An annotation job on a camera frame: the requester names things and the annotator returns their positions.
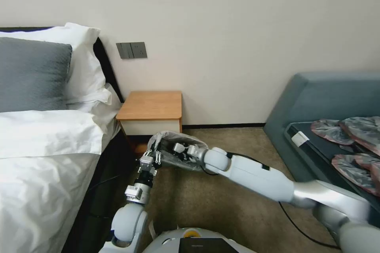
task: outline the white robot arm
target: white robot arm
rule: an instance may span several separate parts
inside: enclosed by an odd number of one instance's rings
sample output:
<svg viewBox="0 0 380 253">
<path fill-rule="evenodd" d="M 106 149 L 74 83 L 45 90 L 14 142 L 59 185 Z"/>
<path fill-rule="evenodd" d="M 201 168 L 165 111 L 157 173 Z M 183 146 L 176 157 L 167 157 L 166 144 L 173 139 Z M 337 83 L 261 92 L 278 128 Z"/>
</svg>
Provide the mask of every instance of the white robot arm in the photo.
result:
<svg viewBox="0 0 380 253">
<path fill-rule="evenodd" d="M 217 147 L 191 145 L 188 154 L 206 169 L 267 198 L 312 208 L 314 217 L 337 237 L 343 252 L 378 252 L 380 230 L 367 224 L 371 206 L 359 195 L 318 180 L 293 182 L 276 169 Z"/>
<path fill-rule="evenodd" d="M 185 148 L 176 143 L 173 150 L 176 149 L 181 149 L 182 154 L 187 153 L 187 157 L 201 167 L 274 201 L 312 208 L 317 220 L 336 235 L 343 252 L 378 251 L 380 230 L 367 224 L 370 205 L 362 197 L 318 180 L 307 183 L 293 182 L 276 169 L 250 157 L 228 153 L 220 148 L 207 149 L 197 145 Z M 160 155 L 157 150 L 156 160 L 149 156 L 149 151 L 141 157 L 140 176 L 135 180 L 134 186 L 128 186 L 125 191 L 129 203 L 116 213 L 111 228 L 114 237 L 112 241 L 105 243 L 102 253 L 137 251 L 147 219 L 143 207 L 148 202 L 153 177 L 161 164 Z"/>
</svg>

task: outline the beige carpet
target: beige carpet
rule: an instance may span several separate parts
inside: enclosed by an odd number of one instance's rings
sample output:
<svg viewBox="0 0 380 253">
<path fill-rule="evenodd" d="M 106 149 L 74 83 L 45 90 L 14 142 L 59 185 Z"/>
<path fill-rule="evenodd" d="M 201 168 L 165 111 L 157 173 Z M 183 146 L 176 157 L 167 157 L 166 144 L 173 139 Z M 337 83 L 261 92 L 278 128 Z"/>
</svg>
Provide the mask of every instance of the beige carpet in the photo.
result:
<svg viewBox="0 0 380 253">
<path fill-rule="evenodd" d="M 208 144 L 226 151 L 251 156 L 291 178 L 274 147 L 261 128 L 187 130 Z M 308 235 L 334 244 L 327 230 L 310 211 L 285 205 L 293 221 Z M 220 232 L 227 238 L 258 253 L 339 252 L 315 244 L 289 222 L 278 203 L 255 194 L 222 176 L 161 168 L 154 180 L 146 210 L 157 232 L 179 227 L 201 227 Z M 152 241 L 144 233 L 142 251 Z"/>
</svg>

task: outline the light switch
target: light switch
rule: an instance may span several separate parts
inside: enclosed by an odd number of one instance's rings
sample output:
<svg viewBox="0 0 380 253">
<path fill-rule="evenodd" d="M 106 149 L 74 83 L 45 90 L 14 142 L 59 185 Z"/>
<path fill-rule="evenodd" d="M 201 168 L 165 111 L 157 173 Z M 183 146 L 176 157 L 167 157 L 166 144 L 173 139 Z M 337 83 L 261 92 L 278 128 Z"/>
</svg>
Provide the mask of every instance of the light switch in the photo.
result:
<svg viewBox="0 0 380 253">
<path fill-rule="evenodd" d="M 117 43 L 119 55 L 121 59 L 132 59 L 134 58 L 131 43 Z"/>
<path fill-rule="evenodd" d="M 137 43 L 131 43 L 132 47 L 132 53 L 134 58 L 147 58 L 146 55 L 146 49 L 145 49 L 145 43 L 144 42 L 137 42 Z"/>
</svg>

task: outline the gray sofa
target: gray sofa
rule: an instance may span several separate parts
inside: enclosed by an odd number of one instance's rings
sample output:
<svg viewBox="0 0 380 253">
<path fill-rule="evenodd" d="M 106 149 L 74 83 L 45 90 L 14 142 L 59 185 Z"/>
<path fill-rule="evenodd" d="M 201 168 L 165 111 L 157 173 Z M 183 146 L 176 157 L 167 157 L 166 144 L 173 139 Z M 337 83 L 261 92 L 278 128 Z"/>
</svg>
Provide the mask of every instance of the gray sofa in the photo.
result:
<svg viewBox="0 0 380 253">
<path fill-rule="evenodd" d="M 354 116 L 380 116 L 380 72 L 304 72 L 289 81 L 264 131 L 296 181 L 319 179 L 360 194 L 372 204 L 380 226 L 380 198 L 341 176 L 326 156 L 342 150 L 310 131 L 312 121 Z M 308 145 L 291 141 L 298 130 L 308 131 Z"/>
</svg>

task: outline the gray plastic bag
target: gray plastic bag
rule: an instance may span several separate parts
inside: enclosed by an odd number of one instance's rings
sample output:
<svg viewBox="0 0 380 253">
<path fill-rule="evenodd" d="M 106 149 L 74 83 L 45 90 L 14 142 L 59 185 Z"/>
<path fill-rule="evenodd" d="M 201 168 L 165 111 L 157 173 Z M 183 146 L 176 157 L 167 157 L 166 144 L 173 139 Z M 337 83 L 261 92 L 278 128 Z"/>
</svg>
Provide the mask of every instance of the gray plastic bag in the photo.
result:
<svg viewBox="0 0 380 253">
<path fill-rule="evenodd" d="M 169 130 L 161 131 L 153 135 L 148 142 L 148 149 L 152 149 L 155 153 L 162 140 L 168 141 L 170 143 L 186 143 L 197 145 L 199 148 L 208 149 L 206 143 L 197 139 L 194 136 L 189 136 L 187 134 L 182 134 L 178 132 L 173 132 Z M 181 160 L 177 156 L 160 149 L 161 151 L 161 162 L 163 165 L 173 165 L 177 167 L 184 168 L 190 171 L 202 171 L 201 165 L 198 165 L 190 160 Z"/>
</svg>

